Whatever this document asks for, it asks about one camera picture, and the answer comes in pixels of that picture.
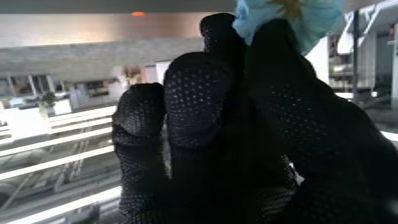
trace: gloved hand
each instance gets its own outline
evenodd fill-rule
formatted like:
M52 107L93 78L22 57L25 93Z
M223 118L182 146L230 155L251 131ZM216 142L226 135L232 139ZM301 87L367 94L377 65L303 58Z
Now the gloved hand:
M205 18L205 53L175 60L164 87L137 85L121 98L125 223L397 223L397 149L317 79L287 21L246 48L233 19Z

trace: finger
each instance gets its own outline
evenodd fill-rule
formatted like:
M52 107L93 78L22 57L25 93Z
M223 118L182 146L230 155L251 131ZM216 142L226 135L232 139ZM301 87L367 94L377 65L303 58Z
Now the finger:
M121 213L132 223L168 204L168 175L162 159L164 88L136 85L127 91L114 115L114 144L121 160Z
M292 37L288 22L274 20L249 53L249 95L306 178L283 223L384 223L397 150L365 112L317 79Z
M246 43L233 28L235 15L219 13L201 21L201 34L205 37L205 52L219 57L244 72Z
M223 127L230 74L208 53L184 55L166 73L173 180L194 188L212 182L217 161L212 142Z

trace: ceiling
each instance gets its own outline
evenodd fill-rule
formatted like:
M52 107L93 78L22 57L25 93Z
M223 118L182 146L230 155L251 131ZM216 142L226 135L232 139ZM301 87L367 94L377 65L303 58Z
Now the ceiling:
M343 0L347 11L383 0ZM130 13L233 11L235 0L2 0L0 13Z

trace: light blue cloth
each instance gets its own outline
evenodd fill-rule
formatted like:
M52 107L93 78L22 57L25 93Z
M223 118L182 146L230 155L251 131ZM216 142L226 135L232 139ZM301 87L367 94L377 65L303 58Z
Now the light blue cloth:
M262 25L285 17L283 5L271 0L237 0L237 20L233 27L248 45ZM303 0L303 19L290 20L301 44L303 55L313 50L328 33L340 28L343 19L342 0Z

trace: black glove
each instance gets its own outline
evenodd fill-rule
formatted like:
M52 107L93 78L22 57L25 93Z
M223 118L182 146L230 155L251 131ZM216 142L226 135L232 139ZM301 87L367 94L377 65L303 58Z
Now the black glove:
M393 144L317 79L288 22L264 25L246 48L233 19L205 18L207 53L176 59L164 87L137 85L121 98L125 223L397 223Z

